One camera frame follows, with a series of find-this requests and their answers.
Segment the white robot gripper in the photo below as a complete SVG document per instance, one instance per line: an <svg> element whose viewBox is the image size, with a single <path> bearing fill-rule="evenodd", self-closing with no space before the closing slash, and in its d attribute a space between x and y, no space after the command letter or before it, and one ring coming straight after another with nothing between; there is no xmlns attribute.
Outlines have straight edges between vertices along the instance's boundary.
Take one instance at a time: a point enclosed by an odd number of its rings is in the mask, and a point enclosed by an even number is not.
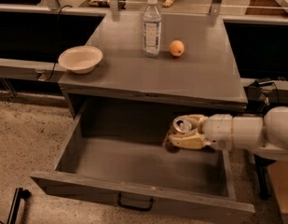
<svg viewBox="0 0 288 224"><path fill-rule="evenodd" d="M228 114L215 114L206 117L200 114L184 115L177 120L179 133L170 134L169 140L175 147L186 149L202 149L206 145L216 150L231 150L232 143L232 116Z"/></svg>

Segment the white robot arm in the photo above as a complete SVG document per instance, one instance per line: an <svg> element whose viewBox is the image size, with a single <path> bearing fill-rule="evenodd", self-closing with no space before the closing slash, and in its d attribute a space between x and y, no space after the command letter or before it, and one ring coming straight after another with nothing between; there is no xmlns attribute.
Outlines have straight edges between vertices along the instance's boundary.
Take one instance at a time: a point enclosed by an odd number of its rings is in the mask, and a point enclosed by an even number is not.
<svg viewBox="0 0 288 224"><path fill-rule="evenodd" d="M264 116L183 115L175 118L163 141L171 152L184 149L245 149L274 161L288 161L288 106Z"/></svg>

